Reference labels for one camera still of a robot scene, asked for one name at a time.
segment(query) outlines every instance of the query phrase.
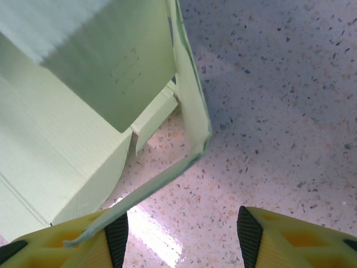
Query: speckled floor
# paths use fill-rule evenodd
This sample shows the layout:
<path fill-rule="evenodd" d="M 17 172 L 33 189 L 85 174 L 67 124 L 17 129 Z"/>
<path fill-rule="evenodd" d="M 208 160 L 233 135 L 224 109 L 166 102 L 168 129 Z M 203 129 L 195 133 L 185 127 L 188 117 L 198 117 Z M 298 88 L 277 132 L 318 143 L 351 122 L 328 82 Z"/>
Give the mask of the speckled floor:
<path fill-rule="evenodd" d="M 124 267 L 243 267 L 241 205 L 357 236 L 357 2 L 181 8 L 214 134 L 197 165 L 130 211 Z M 105 207 L 187 153 L 182 126 L 173 114 L 128 159 Z"/>

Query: terrazzo floor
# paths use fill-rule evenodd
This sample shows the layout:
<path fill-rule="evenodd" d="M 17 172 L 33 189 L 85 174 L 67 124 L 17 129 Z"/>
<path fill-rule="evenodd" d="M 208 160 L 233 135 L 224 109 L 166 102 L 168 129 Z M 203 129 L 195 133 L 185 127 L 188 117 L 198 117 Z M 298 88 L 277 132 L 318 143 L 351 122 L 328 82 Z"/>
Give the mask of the terrazzo floor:
<path fill-rule="evenodd" d="M 198 164 L 129 212 L 124 267 L 244 267 L 241 205 L 357 236 L 357 1 L 181 8 L 214 133 Z M 103 207 L 187 147 L 175 112 Z"/>

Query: cardboard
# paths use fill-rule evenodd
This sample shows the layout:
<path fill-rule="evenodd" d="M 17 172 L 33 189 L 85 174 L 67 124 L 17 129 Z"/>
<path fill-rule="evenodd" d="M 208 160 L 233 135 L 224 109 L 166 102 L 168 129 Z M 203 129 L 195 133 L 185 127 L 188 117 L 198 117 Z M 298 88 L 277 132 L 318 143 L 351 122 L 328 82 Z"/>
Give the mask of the cardboard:
<path fill-rule="evenodd" d="M 204 153 L 211 129 L 199 77 L 178 1 L 62 1 L 76 18 L 53 1 L 33 2 L 29 13 L 39 13 L 31 23 L 17 1 L 4 0 L 0 11 L 5 239 L 94 212 L 121 175 L 132 132 L 138 151 L 177 106 L 174 94 L 181 104 L 191 154 L 99 217 L 86 232 L 92 235 Z M 35 38 L 23 35 L 24 21 Z"/>

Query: cardboard box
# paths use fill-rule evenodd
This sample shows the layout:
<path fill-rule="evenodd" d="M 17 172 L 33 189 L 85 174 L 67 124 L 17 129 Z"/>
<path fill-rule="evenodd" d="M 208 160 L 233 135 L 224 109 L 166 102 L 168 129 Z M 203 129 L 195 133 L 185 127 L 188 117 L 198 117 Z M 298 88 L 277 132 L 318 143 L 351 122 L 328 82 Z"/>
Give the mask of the cardboard box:
<path fill-rule="evenodd" d="M 163 172 L 165 183 L 154 178 L 126 206 L 203 154 L 210 122 L 178 1 L 4 0 L 2 6 L 5 239 L 94 212 L 120 178 L 132 133 L 138 151 L 176 108 L 175 96 L 191 154 Z"/>

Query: light green cardboard box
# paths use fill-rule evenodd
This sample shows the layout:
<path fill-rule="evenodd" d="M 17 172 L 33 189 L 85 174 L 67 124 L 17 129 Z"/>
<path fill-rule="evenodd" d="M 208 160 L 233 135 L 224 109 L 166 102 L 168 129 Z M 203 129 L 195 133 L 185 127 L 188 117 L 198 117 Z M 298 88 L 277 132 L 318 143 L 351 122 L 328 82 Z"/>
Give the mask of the light green cardboard box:
<path fill-rule="evenodd" d="M 210 122 L 178 1 L 19 3 L 3 0 L 0 10 L 5 239 L 94 212 L 120 178 L 132 133 L 139 151 L 178 102 L 191 154 L 119 202 L 121 210 L 202 156 Z"/>

